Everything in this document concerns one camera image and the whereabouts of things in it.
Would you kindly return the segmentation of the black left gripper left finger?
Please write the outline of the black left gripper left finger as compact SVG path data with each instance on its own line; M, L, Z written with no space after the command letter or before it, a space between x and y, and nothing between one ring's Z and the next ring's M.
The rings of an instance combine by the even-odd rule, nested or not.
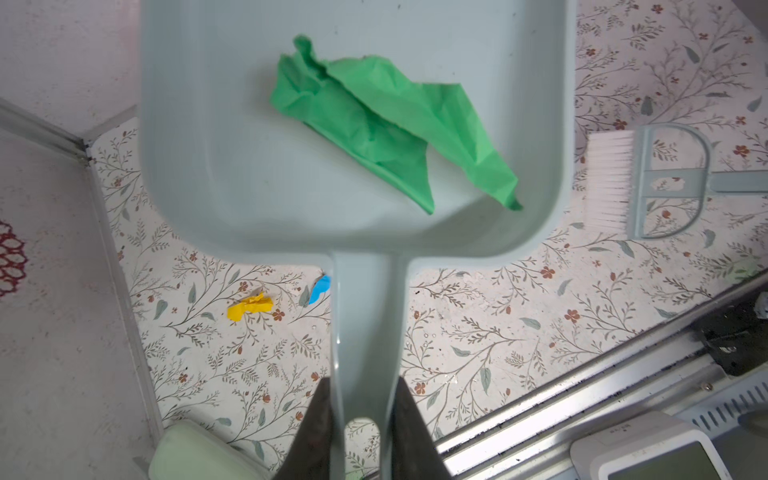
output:
M332 441L331 382L319 381L276 480L328 480Z

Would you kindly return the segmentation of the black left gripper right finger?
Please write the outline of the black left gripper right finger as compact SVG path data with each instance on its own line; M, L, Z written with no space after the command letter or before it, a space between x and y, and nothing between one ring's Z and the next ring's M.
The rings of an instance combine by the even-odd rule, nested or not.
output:
M395 390L391 432L393 479L452 479L402 377L398 379Z

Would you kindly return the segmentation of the blue paper scrap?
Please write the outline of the blue paper scrap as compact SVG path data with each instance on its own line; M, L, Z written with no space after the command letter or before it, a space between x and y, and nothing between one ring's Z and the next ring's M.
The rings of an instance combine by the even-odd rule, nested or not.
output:
M309 305L316 303L320 297L331 287L331 278L328 275L319 277L310 290Z

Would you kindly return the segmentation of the pale blue plastic dustpan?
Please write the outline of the pale blue plastic dustpan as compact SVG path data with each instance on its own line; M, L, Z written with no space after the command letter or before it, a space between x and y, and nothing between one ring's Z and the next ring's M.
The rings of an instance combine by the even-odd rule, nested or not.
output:
M496 264L559 222L574 150L573 1L144 1L141 161L159 213L237 263L330 278L332 478L347 425L379 475L444 473L402 413L407 282Z

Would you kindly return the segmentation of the green paper scrap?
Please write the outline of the green paper scrap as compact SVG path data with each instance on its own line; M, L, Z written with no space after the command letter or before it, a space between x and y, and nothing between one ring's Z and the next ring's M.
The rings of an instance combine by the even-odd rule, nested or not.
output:
M281 114L339 147L427 214L435 211L429 148L504 208L521 209L518 178L461 85L414 82L376 55L321 60L304 35L293 45L294 54L280 57L270 97Z

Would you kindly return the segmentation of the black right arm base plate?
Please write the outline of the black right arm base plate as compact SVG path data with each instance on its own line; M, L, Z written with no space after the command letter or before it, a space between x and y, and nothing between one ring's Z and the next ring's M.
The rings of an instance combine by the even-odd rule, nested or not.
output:
M767 362L767 292L723 306L693 328L724 372L741 377Z

